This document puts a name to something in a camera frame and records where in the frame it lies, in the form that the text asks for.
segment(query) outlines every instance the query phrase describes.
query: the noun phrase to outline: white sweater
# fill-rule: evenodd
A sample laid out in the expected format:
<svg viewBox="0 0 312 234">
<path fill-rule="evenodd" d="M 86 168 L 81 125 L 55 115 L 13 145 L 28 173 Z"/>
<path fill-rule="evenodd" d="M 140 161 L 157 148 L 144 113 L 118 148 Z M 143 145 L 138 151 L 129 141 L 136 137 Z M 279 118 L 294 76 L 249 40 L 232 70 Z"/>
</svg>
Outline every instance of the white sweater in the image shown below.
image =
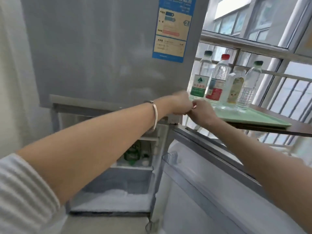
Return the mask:
<svg viewBox="0 0 312 234">
<path fill-rule="evenodd" d="M 24 159 L 0 159 L 0 233 L 37 233 L 60 202 L 48 184 Z"/>
</svg>

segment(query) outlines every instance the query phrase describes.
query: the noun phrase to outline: silver bangle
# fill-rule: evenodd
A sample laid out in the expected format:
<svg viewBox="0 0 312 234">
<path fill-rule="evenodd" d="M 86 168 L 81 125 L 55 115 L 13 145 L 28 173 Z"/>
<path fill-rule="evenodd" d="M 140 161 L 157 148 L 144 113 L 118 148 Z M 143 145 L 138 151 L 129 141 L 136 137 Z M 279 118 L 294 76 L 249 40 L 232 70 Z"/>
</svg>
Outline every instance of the silver bangle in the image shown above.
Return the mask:
<svg viewBox="0 0 312 234">
<path fill-rule="evenodd" d="M 154 103 L 154 101 L 145 101 L 145 103 L 151 103 L 153 104 L 153 107 L 154 107 L 154 112 L 155 112 L 155 122 L 154 122 L 154 126 L 152 127 L 152 131 L 155 130 L 156 128 L 156 125 L 157 125 L 157 122 L 158 122 L 158 113 L 157 113 L 157 107 Z"/>
</svg>

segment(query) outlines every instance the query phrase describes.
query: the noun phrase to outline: forearm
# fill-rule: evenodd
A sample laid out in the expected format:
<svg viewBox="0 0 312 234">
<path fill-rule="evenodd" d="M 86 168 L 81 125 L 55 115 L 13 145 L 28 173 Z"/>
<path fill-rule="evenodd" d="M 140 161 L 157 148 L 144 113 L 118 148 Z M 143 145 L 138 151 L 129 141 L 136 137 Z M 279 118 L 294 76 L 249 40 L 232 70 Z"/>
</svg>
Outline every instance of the forearm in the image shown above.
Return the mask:
<svg viewBox="0 0 312 234">
<path fill-rule="evenodd" d="M 312 169 L 240 130 L 217 120 L 206 129 L 216 135 L 263 186 L 275 204 L 312 233 Z"/>
<path fill-rule="evenodd" d="M 171 96 L 157 99 L 158 119 L 171 113 Z M 154 124 L 150 103 L 61 130 L 19 150 L 64 204 L 109 168 Z"/>
</svg>

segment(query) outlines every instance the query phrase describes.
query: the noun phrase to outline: energy label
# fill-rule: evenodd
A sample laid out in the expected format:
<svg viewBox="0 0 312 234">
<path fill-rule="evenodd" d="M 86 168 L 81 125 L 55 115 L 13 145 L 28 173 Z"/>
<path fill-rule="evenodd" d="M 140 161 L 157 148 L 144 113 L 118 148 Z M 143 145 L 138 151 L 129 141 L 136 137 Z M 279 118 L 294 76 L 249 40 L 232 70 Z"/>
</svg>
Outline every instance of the energy label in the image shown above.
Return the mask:
<svg viewBox="0 0 312 234">
<path fill-rule="evenodd" d="M 153 58 L 183 62 L 196 0 L 159 0 Z"/>
</svg>

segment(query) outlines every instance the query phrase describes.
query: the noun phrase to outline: sticker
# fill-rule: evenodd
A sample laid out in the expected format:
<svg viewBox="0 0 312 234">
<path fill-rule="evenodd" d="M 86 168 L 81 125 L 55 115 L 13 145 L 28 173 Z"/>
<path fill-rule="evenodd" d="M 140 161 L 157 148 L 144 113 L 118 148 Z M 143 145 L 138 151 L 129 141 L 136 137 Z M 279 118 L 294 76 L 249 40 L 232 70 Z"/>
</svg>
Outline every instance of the sticker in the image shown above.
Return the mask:
<svg viewBox="0 0 312 234">
<path fill-rule="evenodd" d="M 230 94 L 228 97 L 228 103 L 235 104 L 236 100 L 239 96 L 239 93 L 241 91 L 241 88 L 243 87 L 244 84 L 244 78 L 236 78 L 233 82 L 232 88 L 230 90 Z"/>
<path fill-rule="evenodd" d="M 206 98 L 219 101 L 225 80 L 211 79 Z"/>
<path fill-rule="evenodd" d="M 191 95 L 203 98 L 208 85 L 209 76 L 195 75 Z"/>
<path fill-rule="evenodd" d="M 196 0 L 159 0 L 153 58 L 183 62 Z"/>
</svg>

